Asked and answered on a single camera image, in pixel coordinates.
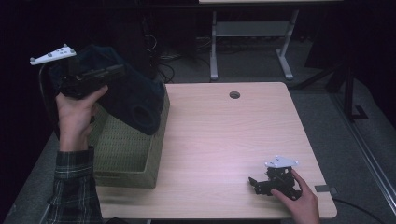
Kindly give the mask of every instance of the green basket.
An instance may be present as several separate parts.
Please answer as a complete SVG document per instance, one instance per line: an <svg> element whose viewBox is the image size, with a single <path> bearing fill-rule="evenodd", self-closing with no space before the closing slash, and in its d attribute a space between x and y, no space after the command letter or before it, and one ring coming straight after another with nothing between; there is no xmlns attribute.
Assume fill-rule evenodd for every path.
<svg viewBox="0 0 396 224"><path fill-rule="evenodd" d="M92 125L89 143L95 148L96 185L124 188L155 188L169 112L165 91L161 125L146 135L109 115L101 106Z"/></svg>

